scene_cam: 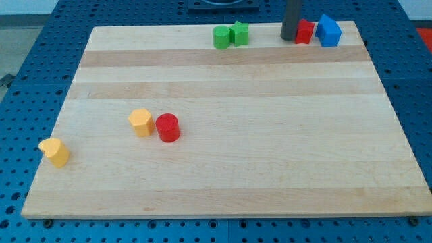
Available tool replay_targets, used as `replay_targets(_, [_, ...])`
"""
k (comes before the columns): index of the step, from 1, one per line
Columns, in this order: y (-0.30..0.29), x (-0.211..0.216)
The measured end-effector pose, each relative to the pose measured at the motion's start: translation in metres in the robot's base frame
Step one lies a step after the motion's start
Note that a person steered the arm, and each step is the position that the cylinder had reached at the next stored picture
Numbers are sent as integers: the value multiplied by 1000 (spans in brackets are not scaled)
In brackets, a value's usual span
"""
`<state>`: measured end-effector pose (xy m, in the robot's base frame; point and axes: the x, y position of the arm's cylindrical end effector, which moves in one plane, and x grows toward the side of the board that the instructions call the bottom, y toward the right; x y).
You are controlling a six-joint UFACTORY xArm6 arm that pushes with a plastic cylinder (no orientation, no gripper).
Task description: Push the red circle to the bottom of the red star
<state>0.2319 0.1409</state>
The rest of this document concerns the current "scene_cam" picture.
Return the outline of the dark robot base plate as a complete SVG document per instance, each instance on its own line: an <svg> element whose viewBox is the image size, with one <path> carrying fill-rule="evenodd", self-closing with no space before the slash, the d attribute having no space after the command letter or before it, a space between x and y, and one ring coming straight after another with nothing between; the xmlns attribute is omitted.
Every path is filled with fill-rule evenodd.
<svg viewBox="0 0 432 243"><path fill-rule="evenodd" d="M186 0L189 12L259 10L259 0Z"/></svg>

